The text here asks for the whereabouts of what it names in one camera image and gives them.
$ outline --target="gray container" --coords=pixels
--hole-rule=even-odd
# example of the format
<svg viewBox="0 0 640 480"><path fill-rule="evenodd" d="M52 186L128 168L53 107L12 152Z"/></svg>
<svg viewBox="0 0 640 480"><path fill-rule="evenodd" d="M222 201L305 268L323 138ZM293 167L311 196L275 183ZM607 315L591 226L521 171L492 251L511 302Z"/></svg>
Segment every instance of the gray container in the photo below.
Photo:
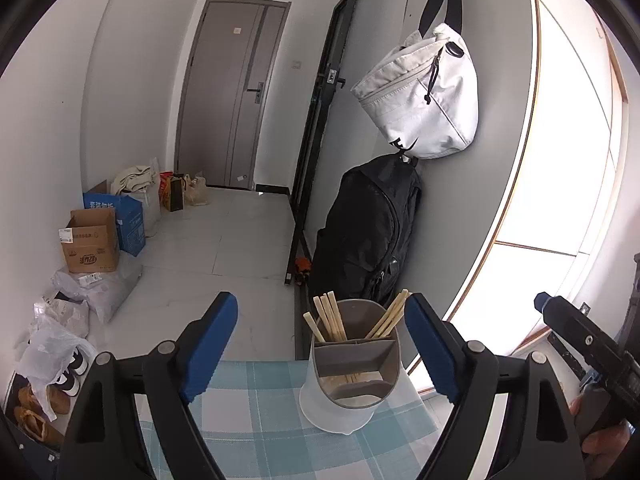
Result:
<svg viewBox="0 0 640 480"><path fill-rule="evenodd" d="M400 374L400 347L394 328L385 338L364 339L385 309L369 300L338 302L345 342L312 341L300 409L317 428L350 434L370 421L380 402L393 391ZM320 327L328 339L326 329ZM346 375L360 374L357 383Z"/></svg>

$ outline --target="towel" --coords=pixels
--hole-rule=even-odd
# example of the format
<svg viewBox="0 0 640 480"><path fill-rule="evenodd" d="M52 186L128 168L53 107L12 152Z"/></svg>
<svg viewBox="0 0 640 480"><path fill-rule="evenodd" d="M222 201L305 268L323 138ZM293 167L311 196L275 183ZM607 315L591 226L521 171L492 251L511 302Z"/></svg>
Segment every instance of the towel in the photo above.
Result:
<svg viewBox="0 0 640 480"><path fill-rule="evenodd" d="M152 183L151 166L131 166L116 175L111 184L111 194L118 195L123 191L141 191Z"/></svg>

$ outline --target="brown shoe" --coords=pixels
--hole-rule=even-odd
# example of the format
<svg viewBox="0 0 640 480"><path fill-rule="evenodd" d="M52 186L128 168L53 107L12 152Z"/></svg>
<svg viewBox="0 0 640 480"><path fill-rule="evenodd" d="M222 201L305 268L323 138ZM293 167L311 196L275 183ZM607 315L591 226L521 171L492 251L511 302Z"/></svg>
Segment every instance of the brown shoe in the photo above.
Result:
<svg viewBox="0 0 640 480"><path fill-rule="evenodd" d="M66 415L71 409L71 399L65 392L61 392L53 384L47 386L47 397L51 403L51 409L59 414ZM32 412L42 414L42 407L38 402L38 399L33 395L31 385L25 386L18 390L18 401L23 408L31 410Z"/></svg>
<svg viewBox="0 0 640 480"><path fill-rule="evenodd" d="M14 408L14 416L18 423L18 428L23 430L24 433L51 449L60 451L65 437L40 415L22 406L16 406Z"/></svg>

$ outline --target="shoe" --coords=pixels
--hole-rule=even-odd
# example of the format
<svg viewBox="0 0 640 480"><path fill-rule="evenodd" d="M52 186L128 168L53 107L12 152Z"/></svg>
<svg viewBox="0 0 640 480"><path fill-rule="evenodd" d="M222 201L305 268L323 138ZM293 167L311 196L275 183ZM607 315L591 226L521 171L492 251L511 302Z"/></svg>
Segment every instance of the shoe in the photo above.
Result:
<svg viewBox="0 0 640 480"><path fill-rule="evenodd" d="M46 444L51 449L60 451L65 437L56 428L50 425L40 415L22 406L14 408L15 421L18 428L24 431L31 438Z"/></svg>
<svg viewBox="0 0 640 480"><path fill-rule="evenodd" d="M75 373L80 376L86 372L86 369L89 367L86 359L82 355L82 352L77 348L74 350L74 360L69 363L69 371Z"/></svg>
<svg viewBox="0 0 640 480"><path fill-rule="evenodd" d="M75 397L80 391L80 381L68 369L60 374L55 384L69 397Z"/></svg>
<svg viewBox="0 0 640 480"><path fill-rule="evenodd" d="M71 409L71 399L69 399L69 396L51 384L47 386L47 397L49 397L49 403L54 413L66 415ZM18 401L23 408L42 415L42 407L36 396L33 395L30 384L18 390Z"/></svg>

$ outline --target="black backpack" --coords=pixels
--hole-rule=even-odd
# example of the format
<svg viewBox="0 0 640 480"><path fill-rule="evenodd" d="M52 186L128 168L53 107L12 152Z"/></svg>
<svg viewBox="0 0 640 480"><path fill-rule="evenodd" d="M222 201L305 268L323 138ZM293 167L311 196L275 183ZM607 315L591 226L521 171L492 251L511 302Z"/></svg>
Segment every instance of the black backpack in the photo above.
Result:
<svg viewBox="0 0 640 480"><path fill-rule="evenodd" d="M421 195L420 176L399 153L347 171L318 231L310 297L332 290L338 300L384 305L404 264Z"/></svg>

